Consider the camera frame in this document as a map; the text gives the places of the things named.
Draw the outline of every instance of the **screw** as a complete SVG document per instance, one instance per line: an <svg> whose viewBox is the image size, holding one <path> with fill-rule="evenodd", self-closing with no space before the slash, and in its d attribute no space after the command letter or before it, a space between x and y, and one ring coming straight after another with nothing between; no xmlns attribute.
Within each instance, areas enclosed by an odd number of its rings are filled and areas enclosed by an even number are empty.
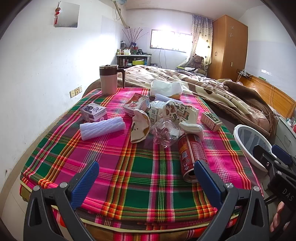
<svg viewBox="0 0 296 241"><path fill-rule="evenodd" d="M65 188L68 186L68 183L66 182L62 182L60 185L59 185L61 188Z"/></svg>
<svg viewBox="0 0 296 241"><path fill-rule="evenodd" d="M38 185L36 185L35 187L33 187L34 191L38 191L40 189L40 187Z"/></svg>
<svg viewBox="0 0 296 241"><path fill-rule="evenodd" d="M254 189L255 192L259 192L260 191L260 188L257 187L257 186L254 186L253 189Z"/></svg>
<svg viewBox="0 0 296 241"><path fill-rule="evenodd" d="M225 186L226 186L227 188L233 188L233 184L232 184L232 183L226 183Z"/></svg>

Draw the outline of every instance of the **white basket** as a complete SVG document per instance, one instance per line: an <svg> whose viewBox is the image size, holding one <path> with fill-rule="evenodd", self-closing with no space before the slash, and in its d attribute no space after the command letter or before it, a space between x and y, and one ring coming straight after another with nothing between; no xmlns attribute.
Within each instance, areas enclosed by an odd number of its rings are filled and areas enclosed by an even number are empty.
<svg viewBox="0 0 296 241"><path fill-rule="evenodd" d="M272 154L272 146L268 140L266 140L266 138L255 129L244 125L236 126L233 131L233 136L249 162L251 162L258 169L267 172L267 169L253 157L252 153L253 148L256 145L260 145L262 148Z"/></svg>

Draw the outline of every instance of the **wooden wardrobe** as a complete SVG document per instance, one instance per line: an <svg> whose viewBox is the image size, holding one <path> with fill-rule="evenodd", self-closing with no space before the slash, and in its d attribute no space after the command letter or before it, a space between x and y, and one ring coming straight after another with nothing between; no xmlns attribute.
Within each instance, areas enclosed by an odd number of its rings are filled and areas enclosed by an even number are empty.
<svg viewBox="0 0 296 241"><path fill-rule="evenodd" d="M207 77L232 79L238 77L237 69L244 69L247 57L248 27L224 15L213 23L212 63Z"/></svg>

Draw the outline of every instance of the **mug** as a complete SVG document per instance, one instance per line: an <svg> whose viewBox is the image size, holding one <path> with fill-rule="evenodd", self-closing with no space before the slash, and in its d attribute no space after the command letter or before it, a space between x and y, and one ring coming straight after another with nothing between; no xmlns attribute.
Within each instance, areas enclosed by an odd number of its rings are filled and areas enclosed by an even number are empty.
<svg viewBox="0 0 296 241"><path fill-rule="evenodd" d="M117 73L122 73L122 85L126 85L126 71L118 65L100 66L101 86L103 95L114 95L117 92Z"/></svg>

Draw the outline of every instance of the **purple box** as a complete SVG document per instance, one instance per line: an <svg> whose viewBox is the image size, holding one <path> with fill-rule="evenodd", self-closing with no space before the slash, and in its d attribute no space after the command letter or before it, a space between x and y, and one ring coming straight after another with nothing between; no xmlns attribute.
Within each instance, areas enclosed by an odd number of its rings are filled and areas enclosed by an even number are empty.
<svg viewBox="0 0 296 241"><path fill-rule="evenodd" d="M93 102L81 108L80 113L87 122L99 122L108 119L107 108Z"/></svg>

